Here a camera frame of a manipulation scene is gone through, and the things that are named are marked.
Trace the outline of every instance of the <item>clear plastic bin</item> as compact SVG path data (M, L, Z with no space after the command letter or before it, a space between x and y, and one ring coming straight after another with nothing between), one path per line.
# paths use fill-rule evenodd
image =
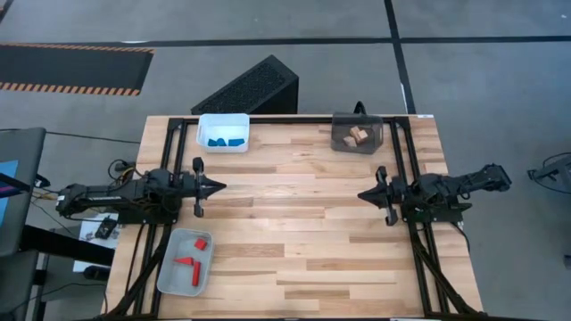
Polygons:
M238 146L209 146L209 140L244 139ZM196 142L206 152L246 152L250 138L250 117L246 114L203 114L198 120Z
M199 237L208 243L204 251L198 250L194 246ZM199 295L208 283L213 253L214 241L210 233L185 228L175 229L170 234L157 288L159 291L168 294L190 297ZM198 286L192 285L194 267L174 261L174 259L185 257L192 257L201 264Z
M343 140L349 136L353 127L359 127L367 133L367 140L357 147L348 146ZM357 113L336 112L331 122L331 149L338 152L356 152L372 154L383 144L383 119Z

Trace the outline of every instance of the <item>gray floor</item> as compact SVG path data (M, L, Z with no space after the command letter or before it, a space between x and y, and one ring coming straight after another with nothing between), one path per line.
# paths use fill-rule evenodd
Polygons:
M402 37L571 35L565 0L399 0L394 7ZM381 0L15 0L0 24L0 41L19 42L389 34ZM485 310L567 320L571 271L562 255L571 252L571 200L534 185L525 171L569 151L571 43L403 50L418 113L436 116L450 172L495 162L513 180L507 193L475 193L475 207L466 215ZM303 113L347 111L356 100L369 112L405 112L391 45L159 48L139 97L0 91L0 128L42 126L138 140L147 115L188 114L268 54L300 75ZM49 136L40 169L56 187L100 184L107 182L109 161L136 155L134 145ZM57 227L36 209L29 223ZM48 305L46 319L76 317L68 302ZM94 315L101 297L76 302Z

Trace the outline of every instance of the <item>wooden table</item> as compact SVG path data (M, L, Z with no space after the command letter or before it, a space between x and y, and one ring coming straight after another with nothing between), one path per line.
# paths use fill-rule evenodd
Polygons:
M139 171L159 168L167 122L147 119ZM434 119L410 116L410 123L421 172L446 173ZM160 317L422 316L407 227L386 226L384 210L357 198L375 185L378 166L397 175L388 126L373 155L334 152L330 135L330 125L252 125L247 153L208 154L195 141L195 126L189 127L183 169L192 171L193 157L200 156L206 175L228 188L204 203L204 218L193 215L194 200L184 201L174 228L212 233L211 276L197 298L163 294ZM401 147L411 173L403 137ZM481 309L464 238L450 224L433 227L444 274L468 304ZM107 287L110 306L124 293L138 229L121 232ZM438 310L434 280L426 273ZM153 287L154 276L144 312Z

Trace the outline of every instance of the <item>wire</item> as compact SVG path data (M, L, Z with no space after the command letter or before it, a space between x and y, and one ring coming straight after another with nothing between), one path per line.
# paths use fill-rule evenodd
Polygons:
M143 233L143 228L145 224L141 224L139 228L139 233L137 233L137 239L135 240L135 249L133 250L133 257L131 258L131 264L128 269L127 282L125 283L125 295L127 295L129 284L131 283L131 276L133 275L133 266L135 265L135 256L137 255L137 250L139 248L139 241L141 240L141 234Z
M21 128L0 128L0 132L3 131L13 131L13 130L21 130ZM116 139L116 138L107 138L107 137L98 137L98 136L87 136L87 135L78 135L78 134L68 134L68 133L60 133L54 131L46 131L49 135L55 136L68 136L68 137L76 137L76 138L86 138L86 139L94 139L94 140L102 140L106 142L115 142L115 143L124 143L124 144L141 144L141 142L137 141L129 141L125 139Z
M464 238L466 239L466 246L468 247L468 253L470 253L470 241L468 240L468 236L466 235L466 233L464 233L464 231L460 228L460 226L458 226L458 224L454 222L450 222L450 224L452 224L452 226L454 226L458 230L458 232L462 234L462 236L464 236Z
M77 235L73 234L73 232L71 232L69 230L69 228L65 227L64 224L60 223L57 219L55 219L53 216L50 215L50 213L47 212L47 210L45 210L43 207L39 206L36 204L36 201L31 202L30 204L36 206L37 208L39 208L41 211L44 212L44 214L46 214L49 218L51 218L55 223L57 223L59 226L63 227L63 229L65 229L71 236L73 236L74 238L78 238Z
M110 177L113 181L115 181L115 182L117 182L117 181L119 180L120 176L114 177L114 176L111 174L111 167L113 166L114 163L119 162L119 161L123 164L123 166L125 166L125 165L127 164L126 161L124 161L124 160L122 160L122 159L117 159L117 160L113 160L113 161L109 164L109 166L107 167L107 175L109 175L109 177Z
M47 295L47 294L51 294L54 292L58 292L60 290L63 290L64 288L68 287L68 286L72 286L72 285L77 285L77 286L107 286L107 284L78 284L78 283L70 283L70 284L66 284L66 285L62 285L57 289L54 289L52 291L48 291L48 292L43 292L39 295L36 295L35 297L29 298L27 300L25 300L24 302L20 303L19 305L16 306L16 308L12 309L11 313L13 313L15 310L17 310L19 307L23 306L24 304L30 302L31 300L37 299L37 298L41 298L43 295ZM103 299L105 302L105 313L108 312L108 302L107 302L107 294L105 293L105 291L103 291Z
M40 192L32 192L32 197L36 197L37 199L40 200L45 200L45 201L55 201L56 197L55 196L51 196L51 193L40 193Z
M41 189L42 191L46 191L47 193L54 193L54 194L58 194L56 191L47 189L45 187L37 187L38 189Z

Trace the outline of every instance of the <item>gray tray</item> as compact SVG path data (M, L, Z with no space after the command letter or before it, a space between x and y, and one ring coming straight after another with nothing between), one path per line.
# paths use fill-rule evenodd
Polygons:
M195 248L194 243L201 237L208 245L204 251ZM214 241L208 232L177 228L170 234L169 245L164 254L161 273L157 282L159 291L168 294L194 297L199 295L208 282L211 269ZM177 263L174 259L192 257L201 263L198 286L193 286L194 267Z

